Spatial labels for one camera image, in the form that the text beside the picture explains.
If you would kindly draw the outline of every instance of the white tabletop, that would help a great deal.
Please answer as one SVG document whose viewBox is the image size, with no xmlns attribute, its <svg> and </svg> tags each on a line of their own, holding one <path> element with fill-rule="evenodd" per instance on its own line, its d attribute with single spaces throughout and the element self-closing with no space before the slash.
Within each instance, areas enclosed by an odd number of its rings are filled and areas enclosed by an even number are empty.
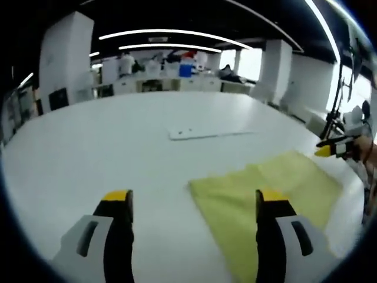
<svg viewBox="0 0 377 283">
<path fill-rule="evenodd" d="M 171 141 L 170 129 L 255 134 Z M 136 282 L 230 282 L 225 260 L 187 182 L 238 170 L 287 150 L 312 155 L 318 138 L 241 94 L 159 92 L 76 104 L 28 122 L 4 151 L 9 195 L 46 258 L 109 191 L 134 190 Z M 326 234 L 344 255 L 355 242 L 363 185 L 343 160 L 313 158 L 343 184 Z"/>
</svg>

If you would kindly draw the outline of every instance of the window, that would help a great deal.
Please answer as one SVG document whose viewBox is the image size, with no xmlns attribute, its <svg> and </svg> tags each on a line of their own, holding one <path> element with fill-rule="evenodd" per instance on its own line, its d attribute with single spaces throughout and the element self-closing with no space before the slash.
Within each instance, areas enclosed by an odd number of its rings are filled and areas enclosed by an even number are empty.
<svg viewBox="0 0 377 283">
<path fill-rule="evenodd" d="M 238 75 L 253 81 L 259 80 L 262 66 L 262 49 L 242 49 Z"/>
<path fill-rule="evenodd" d="M 220 69 L 223 69 L 226 65 L 229 65 L 230 68 L 233 70 L 235 61 L 236 50 L 224 50 L 223 52 L 221 52 Z"/>
<path fill-rule="evenodd" d="M 345 78 L 345 83 L 349 84 L 350 78 L 352 75 L 352 70 L 348 67 L 343 66 L 343 77 Z M 365 100 L 371 102 L 371 95 L 372 95 L 372 86 L 371 81 L 367 78 L 359 75 L 356 82 L 353 84 L 352 95 L 351 99 L 348 100 L 348 92 L 349 87 L 343 87 L 343 100 L 342 105 L 340 107 L 341 112 L 350 112 L 356 106 L 362 107 L 362 104 Z"/>
</svg>

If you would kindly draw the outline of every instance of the yellow cloth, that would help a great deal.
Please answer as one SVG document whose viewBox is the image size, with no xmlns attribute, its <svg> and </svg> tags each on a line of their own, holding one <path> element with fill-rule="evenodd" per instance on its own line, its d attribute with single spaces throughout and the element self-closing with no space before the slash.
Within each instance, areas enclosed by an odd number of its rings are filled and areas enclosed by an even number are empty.
<svg viewBox="0 0 377 283">
<path fill-rule="evenodd" d="M 287 152 L 225 176 L 190 182 L 204 216 L 232 274 L 241 283 L 255 282 L 258 269 L 255 190 L 281 191 L 295 211 L 324 229 L 341 186 L 309 158 Z"/>
</svg>

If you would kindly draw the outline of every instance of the ceiling light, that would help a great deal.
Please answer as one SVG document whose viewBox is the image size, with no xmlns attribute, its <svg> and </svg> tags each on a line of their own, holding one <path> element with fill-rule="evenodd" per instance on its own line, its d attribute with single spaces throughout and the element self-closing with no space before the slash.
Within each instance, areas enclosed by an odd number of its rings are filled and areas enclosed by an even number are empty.
<svg viewBox="0 0 377 283">
<path fill-rule="evenodd" d="M 103 65 L 101 63 L 98 63 L 98 64 L 93 64 L 92 65 L 92 69 L 99 69 L 101 68 Z"/>
<path fill-rule="evenodd" d="M 221 53 L 221 50 L 197 45 L 188 45 L 188 44 L 175 44 L 175 43 L 151 43 L 151 44 L 136 44 L 136 45 L 127 45 L 119 47 L 119 50 L 132 49 L 132 48 L 144 48 L 144 47 L 180 47 L 188 49 L 200 49 L 205 51 Z"/>
<path fill-rule="evenodd" d="M 243 47 L 243 48 L 252 49 L 252 47 L 250 47 L 246 44 L 242 44 L 242 43 L 234 41 L 234 40 L 229 40 L 228 38 L 225 38 L 225 37 L 218 37 L 217 35 L 205 34 L 203 32 L 197 32 L 197 31 L 183 31 L 181 29 L 164 29 L 164 28 L 137 29 L 135 31 L 123 31 L 123 32 L 117 32 L 115 34 L 104 35 L 102 37 L 99 37 L 99 39 L 105 40 L 107 38 L 120 37 L 122 35 L 145 34 L 145 33 L 149 33 L 149 32 L 169 32 L 169 33 L 173 33 L 173 34 L 198 35 L 200 37 L 208 37 L 208 38 L 212 38 L 214 40 L 221 40 L 221 41 L 229 42 L 229 43 L 232 43 L 234 45 L 238 45 L 238 46 Z"/>
<path fill-rule="evenodd" d="M 267 22 L 268 24 L 270 24 L 271 26 L 273 26 L 274 28 L 276 28 L 278 31 L 280 31 L 286 38 L 288 38 L 293 44 L 295 44 L 295 46 L 301 51 L 301 52 L 304 52 L 304 49 L 302 49 L 302 47 L 296 42 L 294 41 L 294 39 L 292 37 L 290 37 L 284 30 L 281 29 L 281 27 L 279 27 L 278 25 L 276 25 L 274 22 L 270 21 L 269 19 L 267 19 L 266 17 L 264 17 L 263 15 L 261 15 L 260 13 L 254 11 L 253 9 L 249 8 L 248 6 L 245 6 L 241 3 L 238 3 L 234 0 L 225 0 L 229 3 L 232 3 L 233 5 L 235 6 L 238 6 L 244 10 L 247 10 L 248 12 L 252 13 L 254 16 L 257 16 L 258 18 L 264 20 L 265 22 Z"/>
<path fill-rule="evenodd" d="M 337 62 L 340 62 L 340 53 L 339 53 L 338 47 L 336 46 L 334 36 L 331 33 L 331 30 L 328 26 L 328 23 L 325 21 L 325 18 L 320 13 L 317 6 L 314 4 L 313 0 L 305 0 L 305 2 L 309 6 L 309 8 L 312 10 L 312 12 L 316 16 L 317 20 L 319 21 L 320 25 L 322 26 L 328 40 L 330 41 L 330 45 L 331 45 L 331 48 L 332 48 L 332 50 L 335 54 L 335 58 L 336 58 Z"/>
<path fill-rule="evenodd" d="M 93 53 L 89 54 L 89 57 L 97 56 L 99 54 L 100 54 L 99 52 L 93 52 Z"/>
<path fill-rule="evenodd" d="M 23 81 L 21 81 L 21 83 L 19 84 L 18 87 L 22 87 L 28 80 L 30 80 L 30 78 L 34 75 L 34 73 L 30 73 L 30 75 L 28 75 Z"/>
<path fill-rule="evenodd" d="M 338 88 L 338 78 L 339 78 L 340 68 L 341 68 L 341 66 L 340 66 L 340 53 L 339 53 L 338 47 L 336 46 L 336 42 L 335 42 L 334 36 L 331 33 L 329 25 L 325 21 L 325 18 L 323 17 L 323 15 L 318 10 L 317 6 L 314 4 L 314 2 L 312 0 L 305 0 L 305 2 L 309 6 L 309 8 L 312 10 L 312 12 L 315 14 L 317 20 L 319 21 L 320 25 L 322 26 L 328 40 L 330 41 L 332 51 L 334 52 L 334 55 L 335 55 L 335 58 L 336 58 L 336 63 L 334 65 L 333 74 L 332 74 L 332 82 L 331 82 L 331 85 L 330 85 L 328 102 L 327 102 L 327 105 L 326 105 L 326 109 L 331 110 L 332 105 L 333 105 L 334 100 L 335 100 L 335 97 L 336 97 L 336 90 Z"/>
</svg>

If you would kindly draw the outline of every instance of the white pillar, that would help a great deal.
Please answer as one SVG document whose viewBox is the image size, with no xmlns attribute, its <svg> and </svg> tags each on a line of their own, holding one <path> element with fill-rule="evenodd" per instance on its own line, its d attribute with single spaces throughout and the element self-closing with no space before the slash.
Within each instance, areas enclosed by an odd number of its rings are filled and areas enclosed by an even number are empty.
<svg viewBox="0 0 377 283">
<path fill-rule="evenodd" d="M 209 54 L 207 60 L 207 68 L 216 71 L 220 67 L 221 53 Z"/>
<path fill-rule="evenodd" d="M 260 79 L 251 96 L 279 104 L 288 88 L 292 47 L 283 40 L 270 40 L 263 53 Z"/>
<path fill-rule="evenodd" d="M 94 21 L 74 12 L 44 35 L 39 60 L 39 92 L 44 113 L 51 111 L 49 95 L 67 89 L 69 104 L 80 101 L 78 92 L 90 86 L 90 51 Z"/>
<path fill-rule="evenodd" d="M 241 51 L 236 51 L 236 57 L 234 58 L 234 73 L 238 74 L 238 69 L 240 68 L 240 60 L 241 60 Z"/>
</svg>

